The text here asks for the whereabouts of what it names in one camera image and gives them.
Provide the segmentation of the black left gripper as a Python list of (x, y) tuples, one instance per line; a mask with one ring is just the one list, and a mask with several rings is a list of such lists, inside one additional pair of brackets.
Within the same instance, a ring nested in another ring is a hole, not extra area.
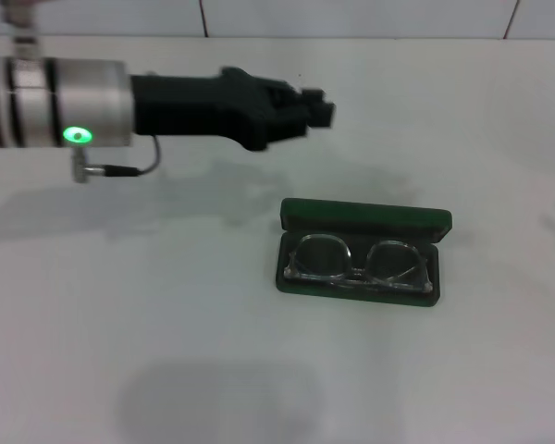
[(332, 126), (335, 105), (320, 89), (256, 78), (240, 68), (214, 77), (132, 75), (134, 132), (219, 136), (252, 152)]

